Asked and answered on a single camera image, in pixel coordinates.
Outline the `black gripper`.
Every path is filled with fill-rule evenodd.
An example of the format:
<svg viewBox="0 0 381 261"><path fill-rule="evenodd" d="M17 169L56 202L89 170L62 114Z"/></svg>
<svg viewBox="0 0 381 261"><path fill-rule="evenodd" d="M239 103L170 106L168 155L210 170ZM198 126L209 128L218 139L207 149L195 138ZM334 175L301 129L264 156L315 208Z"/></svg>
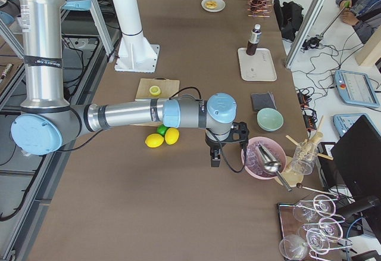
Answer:
<svg viewBox="0 0 381 261"><path fill-rule="evenodd" d="M225 144L239 143L244 153L247 151L249 130L245 122L232 122L228 129L219 134L211 128L206 128L205 142L210 147L211 167L220 165L221 152Z"/></svg>

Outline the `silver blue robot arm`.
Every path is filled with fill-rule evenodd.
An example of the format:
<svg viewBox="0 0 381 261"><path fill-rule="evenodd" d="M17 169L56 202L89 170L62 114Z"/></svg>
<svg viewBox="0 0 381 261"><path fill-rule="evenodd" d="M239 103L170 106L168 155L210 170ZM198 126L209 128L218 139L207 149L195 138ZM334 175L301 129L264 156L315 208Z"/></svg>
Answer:
<svg viewBox="0 0 381 261"><path fill-rule="evenodd" d="M248 146L246 123L235 122L236 102L228 94L210 99L151 98L116 105L71 105L64 98L61 10L88 10L91 0L19 0L27 97L11 125L14 142L44 155L76 138L116 126L162 122L170 128L200 128L210 146L211 165L224 158L223 146Z"/></svg>

